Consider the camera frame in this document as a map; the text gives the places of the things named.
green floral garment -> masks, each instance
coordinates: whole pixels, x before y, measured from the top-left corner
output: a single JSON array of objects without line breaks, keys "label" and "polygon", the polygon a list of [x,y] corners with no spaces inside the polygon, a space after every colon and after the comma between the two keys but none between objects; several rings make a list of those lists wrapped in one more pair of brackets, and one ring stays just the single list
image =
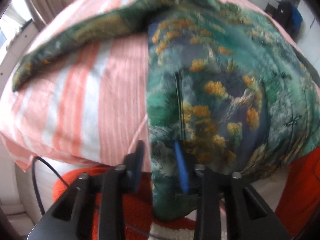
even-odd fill
[{"label": "green floral garment", "polygon": [[74,25],[23,58],[13,90],[87,42],[146,29],[158,218],[173,220],[196,208],[196,196],[179,186],[174,140],[214,171],[254,179],[319,145],[319,99],[306,70],[313,67],[268,18],[217,0],[137,0]]}]

orange fabric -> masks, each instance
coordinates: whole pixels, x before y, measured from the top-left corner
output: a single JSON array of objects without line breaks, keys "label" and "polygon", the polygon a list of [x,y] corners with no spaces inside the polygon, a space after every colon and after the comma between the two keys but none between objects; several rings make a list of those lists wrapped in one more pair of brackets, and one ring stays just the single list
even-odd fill
[{"label": "orange fabric", "polygon": [[320,148],[291,164],[276,215],[292,237],[315,211],[320,200]]},{"label": "orange fabric", "polygon": [[[106,166],[95,166],[83,169],[77,169],[64,174],[63,179],[70,185],[82,172],[87,172],[90,175],[97,175],[104,173],[110,169]],[[60,180],[57,180],[53,186],[53,201],[55,202],[66,190],[66,187]],[[100,194],[98,194],[96,203],[100,202]],[[140,188],[137,194],[130,194],[123,196],[123,213],[124,220],[134,225],[144,232],[150,231],[151,223],[154,222],[166,228],[171,229],[189,229],[194,230],[195,221],[182,218],[173,222],[160,222],[153,217],[152,213],[152,191],[151,191],[151,174],[143,173],[140,183]],[[98,215],[95,211],[93,225],[92,225],[92,239],[98,239]],[[146,240],[147,236],[143,236],[138,232],[125,227],[126,240]]]}]

pink striped bedsheet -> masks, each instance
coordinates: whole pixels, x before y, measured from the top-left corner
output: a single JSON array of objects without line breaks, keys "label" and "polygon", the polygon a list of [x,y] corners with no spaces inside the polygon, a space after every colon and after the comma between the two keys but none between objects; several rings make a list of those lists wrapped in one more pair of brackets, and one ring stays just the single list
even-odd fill
[{"label": "pink striped bedsheet", "polygon": [[[88,17],[134,0],[76,0],[36,37],[28,51]],[[248,0],[232,2],[264,13]],[[295,45],[275,21],[283,36]],[[121,163],[137,140],[149,152],[145,91],[146,34],[91,43],[12,93],[9,78],[0,100],[0,134],[26,170],[34,155],[68,163]],[[144,171],[151,171],[146,155]]]}]

bed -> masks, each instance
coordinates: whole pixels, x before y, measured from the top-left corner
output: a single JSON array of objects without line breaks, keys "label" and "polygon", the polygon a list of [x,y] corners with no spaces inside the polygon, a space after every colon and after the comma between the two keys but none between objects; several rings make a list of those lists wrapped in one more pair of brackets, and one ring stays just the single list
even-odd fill
[{"label": "bed", "polygon": [[[28,52],[68,26],[132,1],[76,0],[36,37]],[[265,14],[248,0],[220,1]],[[9,78],[0,101],[0,135],[11,157],[23,170],[34,155],[67,163],[119,164],[137,140],[148,142],[147,75],[148,41],[142,33],[88,44],[19,92],[11,91]],[[149,157],[143,170],[151,171]]]}]

screw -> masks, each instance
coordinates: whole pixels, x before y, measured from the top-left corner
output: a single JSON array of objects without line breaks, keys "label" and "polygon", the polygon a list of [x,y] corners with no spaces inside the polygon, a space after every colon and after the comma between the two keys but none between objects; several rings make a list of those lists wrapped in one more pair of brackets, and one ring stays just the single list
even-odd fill
[{"label": "screw", "polygon": [[88,179],[90,175],[86,172],[81,173],[80,176],[78,177],[79,179]]},{"label": "screw", "polygon": [[196,171],[204,171],[205,170],[205,166],[202,164],[196,164],[195,165],[195,170]]},{"label": "screw", "polygon": [[126,166],[124,164],[119,164],[115,167],[116,171],[124,171],[126,169]]},{"label": "screw", "polygon": [[241,178],[242,178],[242,175],[241,175],[240,172],[233,172],[233,173],[232,173],[232,177],[233,177],[234,179],[241,179]]}]

